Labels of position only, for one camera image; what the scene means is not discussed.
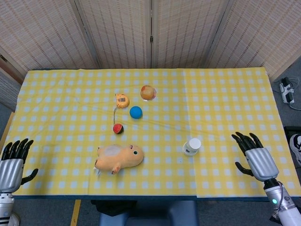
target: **orange plush toy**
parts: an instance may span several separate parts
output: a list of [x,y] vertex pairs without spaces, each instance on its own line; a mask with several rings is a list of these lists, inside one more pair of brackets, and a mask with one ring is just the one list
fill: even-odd
[[118,173],[121,168],[139,165],[144,157],[142,149],[135,145],[99,147],[97,153],[95,168],[99,171],[112,171],[112,174]]

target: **blue ball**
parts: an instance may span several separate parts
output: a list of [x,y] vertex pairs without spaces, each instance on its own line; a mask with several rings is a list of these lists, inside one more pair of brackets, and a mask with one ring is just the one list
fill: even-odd
[[140,119],[142,117],[142,110],[138,106],[134,106],[130,110],[130,116],[134,119]]

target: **red ball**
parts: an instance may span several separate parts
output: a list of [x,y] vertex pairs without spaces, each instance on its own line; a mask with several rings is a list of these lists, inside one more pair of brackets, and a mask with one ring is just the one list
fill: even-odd
[[122,126],[121,124],[115,124],[115,125],[113,126],[113,131],[114,131],[114,133],[116,133],[116,134],[122,133],[122,132],[123,132],[123,126]]

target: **silver robot hand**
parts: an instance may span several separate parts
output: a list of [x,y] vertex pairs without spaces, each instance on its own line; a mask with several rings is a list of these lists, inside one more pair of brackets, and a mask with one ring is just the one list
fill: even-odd
[[300,226],[301,214],[284,185],[276,180],[279,170],[272,156],[255,134],[250,133],[250,136],[253,140],[239,132],[236,132],[236,135],[232,134],[251,169],[245,169],[239,162],[235,162],[235,165],[242,173],[264,182],[263,189],[274,205],[274,213],[270,220],[280,221],[283,226]]
[[0,161],[0,225],[3,226],[8,225],[12,213],[12,193],[18,190],[20,185],[31,181],[38,173],[38,169],[35,169],[31,175],[22,178],[27,154],[33,143],[33,140],[27,141],[28,139],[9,143],[3,150]]

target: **white paper cup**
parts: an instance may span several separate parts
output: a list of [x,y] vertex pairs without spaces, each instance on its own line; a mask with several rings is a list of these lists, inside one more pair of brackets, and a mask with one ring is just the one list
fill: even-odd
[[202,143],[199,139],[192,138],[183,145],[183,153],[185,155],[193,156],[199,151],[201,145]]

